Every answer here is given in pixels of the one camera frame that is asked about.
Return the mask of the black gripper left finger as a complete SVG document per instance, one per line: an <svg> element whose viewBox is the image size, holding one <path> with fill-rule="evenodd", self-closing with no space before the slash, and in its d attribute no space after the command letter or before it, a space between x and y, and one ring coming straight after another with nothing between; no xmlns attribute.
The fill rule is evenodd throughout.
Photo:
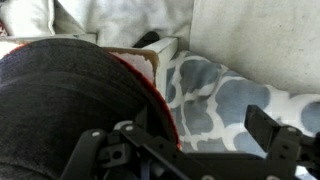
<svg viewBox="0 0 320 180"><path fill-rule="evenodd" d="M106 137L101 129L83 132L68 160L60 180L95 180L98 149Z"/></svg>

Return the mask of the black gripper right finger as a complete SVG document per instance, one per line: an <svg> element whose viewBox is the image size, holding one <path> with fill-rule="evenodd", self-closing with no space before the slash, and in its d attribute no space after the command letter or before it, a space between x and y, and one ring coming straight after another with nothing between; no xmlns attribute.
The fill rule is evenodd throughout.
<svg viewBox="0 0 320 180"><path fill-rule="evenodd" d="M245 128L266 153L268 160L296 160L302 133L295 127L279 125L256 105L249 105Z"/></svg>

